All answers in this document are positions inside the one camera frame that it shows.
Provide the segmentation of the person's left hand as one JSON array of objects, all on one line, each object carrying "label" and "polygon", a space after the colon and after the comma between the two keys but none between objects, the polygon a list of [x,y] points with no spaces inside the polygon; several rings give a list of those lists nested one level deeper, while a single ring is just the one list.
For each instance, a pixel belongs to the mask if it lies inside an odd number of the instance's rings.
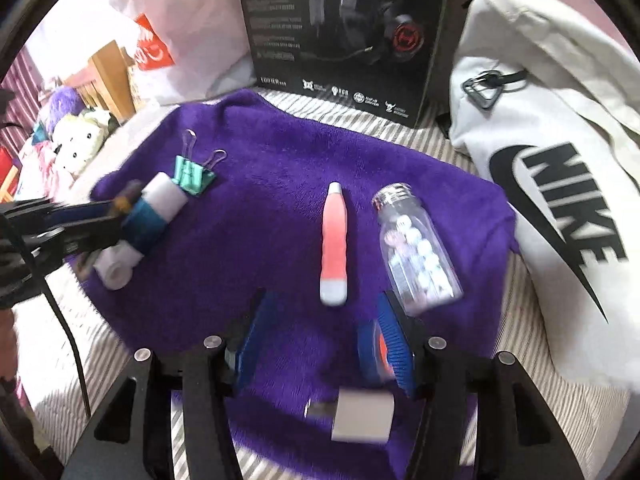
[{"label": "person's left hand", "polygon": [[17,334],[11,309],[0,311],[0,377],[12,382],[18,367]]}]

